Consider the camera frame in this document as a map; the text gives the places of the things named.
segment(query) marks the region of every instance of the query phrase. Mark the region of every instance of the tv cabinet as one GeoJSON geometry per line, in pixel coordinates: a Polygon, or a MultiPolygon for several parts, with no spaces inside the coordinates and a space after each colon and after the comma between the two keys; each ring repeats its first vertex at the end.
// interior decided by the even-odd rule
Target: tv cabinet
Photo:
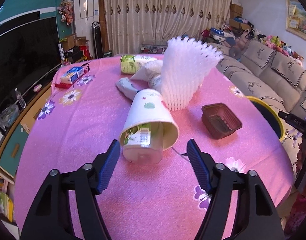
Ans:
{"type": "Polygon", "coordinates": [[[51,82],[47,84],[23,109],[0,145],[0,176],[15,183],[16,170],[26,140],[35,120],[51,96],[51,82]]]}

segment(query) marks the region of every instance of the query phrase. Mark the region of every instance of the teal cabinet door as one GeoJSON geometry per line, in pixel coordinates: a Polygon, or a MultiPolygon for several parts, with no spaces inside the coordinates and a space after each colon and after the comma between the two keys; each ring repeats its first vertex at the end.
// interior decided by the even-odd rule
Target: teal cabinet door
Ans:
{"type": "Polygon", "coordinates": [[[18,125],[7,142],[0,158],[0,167],[12,177],[15,176],[19,166],[21,154],[28,138],[28,134],[22,125],[18,125]]]}

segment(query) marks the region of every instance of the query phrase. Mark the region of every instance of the television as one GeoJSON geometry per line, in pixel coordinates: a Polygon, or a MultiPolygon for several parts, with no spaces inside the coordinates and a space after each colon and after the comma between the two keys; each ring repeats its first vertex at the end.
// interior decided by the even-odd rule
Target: television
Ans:
{"type": "Polygon", "coordinates": [[[35,84],[46,86],[61,66],[56,17],[20,25],[0,35],[0,114],[17,103],[14,89],[28,104],[35,84]]]}

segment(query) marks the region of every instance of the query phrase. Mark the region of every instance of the sofa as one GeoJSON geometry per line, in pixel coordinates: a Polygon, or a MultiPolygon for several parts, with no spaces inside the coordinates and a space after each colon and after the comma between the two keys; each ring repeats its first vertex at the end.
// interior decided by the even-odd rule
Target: sofa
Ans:
{"type": "MultiPolygon", "coordinates": [[[[306,117],[306,70],[303,67],[255,40],[247,42],[240,61],[229,57],[228,47],[215,43],[211,45],[223,52],[224,59],[218,63],[217,69],[244,95],[263,100],[276,113],[284,111],[302,119],[306,117]]],[[[284,120],[282,123],[285,127],[282,144],[290,158],[295,178],[301,137],[297,138],[298,131],[284,120]]],[[[281,218],[289,214],[296,194],[293,188],[284,206],[281,204],[280,210],[278,208],[281,218]]]]}

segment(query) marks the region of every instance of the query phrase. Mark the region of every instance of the picture frame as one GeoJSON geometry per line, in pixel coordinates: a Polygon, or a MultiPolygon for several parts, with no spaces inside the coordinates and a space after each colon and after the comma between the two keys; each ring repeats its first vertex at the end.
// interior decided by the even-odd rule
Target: picture frame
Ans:
{"type": "Polygon", "coordinates": [[[298,0],[286,1],[286,31],[306,40],[306,11],[298,0]]]}

